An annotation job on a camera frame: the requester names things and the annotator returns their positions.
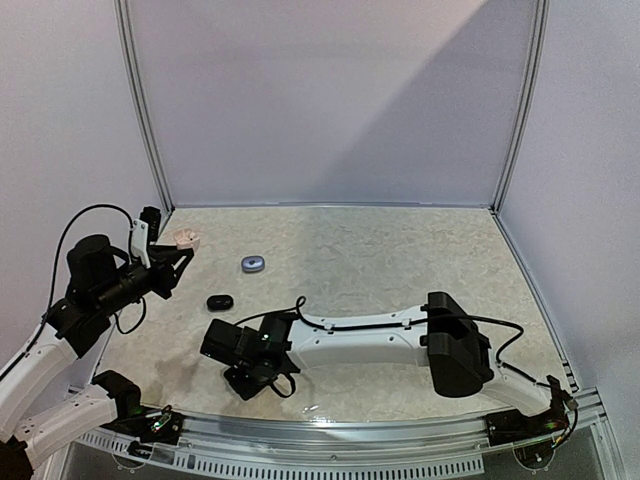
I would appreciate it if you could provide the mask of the pink round charging case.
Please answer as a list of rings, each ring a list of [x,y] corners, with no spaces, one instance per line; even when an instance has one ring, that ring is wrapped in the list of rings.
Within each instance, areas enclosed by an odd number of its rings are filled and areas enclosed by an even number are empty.
[[[172,237],[178,250],[192,249],[196,252],[201,242],[199,235],[191,228],[174,230]]]

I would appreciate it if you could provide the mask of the black oval charging case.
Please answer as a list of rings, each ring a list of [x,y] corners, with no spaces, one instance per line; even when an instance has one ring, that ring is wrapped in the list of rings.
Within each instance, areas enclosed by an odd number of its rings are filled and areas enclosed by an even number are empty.
[[[227,311],[234,306],[234,299],[228,294],[211,295],[206,300],[206,307],[209,311]]]

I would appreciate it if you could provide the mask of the purple earbud charging case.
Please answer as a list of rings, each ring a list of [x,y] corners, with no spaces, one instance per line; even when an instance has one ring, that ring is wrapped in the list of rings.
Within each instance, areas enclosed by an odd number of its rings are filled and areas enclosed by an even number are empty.
[[[241,260],[243,273],[258,273],[265,269],[265,259],[260,255],[246,256]]]

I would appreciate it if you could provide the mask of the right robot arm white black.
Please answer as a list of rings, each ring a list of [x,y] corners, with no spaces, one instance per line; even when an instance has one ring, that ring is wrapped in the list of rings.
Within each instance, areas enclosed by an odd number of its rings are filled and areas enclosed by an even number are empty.
[[[290,308],[257,315],[256,328],[246,320],[214,319],[200,353],[226,366],[224,377],[243,400],[304,370],[385,363],[427,368],[441,397],[482,394],[512,407],[527,436],[577,408],[554,376],[539,381],[502,359],[523,336],[522,326],[469,315],[446,292],[428,293],[422,305],[369,316],[305,315],[305,303],[300,296]]]

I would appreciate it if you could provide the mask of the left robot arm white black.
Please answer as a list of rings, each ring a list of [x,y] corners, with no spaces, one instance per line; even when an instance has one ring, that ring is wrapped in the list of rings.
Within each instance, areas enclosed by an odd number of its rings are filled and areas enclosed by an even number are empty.
[[[57,406],[34,416],[26,412],[58,374],[91,350],[118,312],[148,293],[170,298],[193,257],[193,249],[152,245],[146,262],[133,260],[103,234],[80,240],[68,253],[65,296],[1,374],[2,478],[31,478],[53,453],[96,427],[116,423],[138,434],[148,426],[140,388],[112,370]]]

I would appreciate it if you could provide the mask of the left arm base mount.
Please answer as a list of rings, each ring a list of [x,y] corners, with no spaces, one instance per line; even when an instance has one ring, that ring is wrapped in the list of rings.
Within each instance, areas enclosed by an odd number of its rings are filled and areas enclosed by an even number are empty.
[[[140,406],[134,415],[116,419],[102,428],[136,438],[139,443],[161,443],[176,446],[182,434],[186,416],[171,405],[163,408]]]

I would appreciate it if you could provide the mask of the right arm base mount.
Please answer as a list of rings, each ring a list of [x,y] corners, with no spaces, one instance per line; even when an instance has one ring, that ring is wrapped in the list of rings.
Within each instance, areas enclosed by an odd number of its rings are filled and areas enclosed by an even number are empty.
[[[489,444],[505,445],[534,439],[564,431],[569,427],[568,412],[575,411],[578,402],[571,398],[560,400],[541,414],[525,416],[516,409],[506,410],[484,417]]]

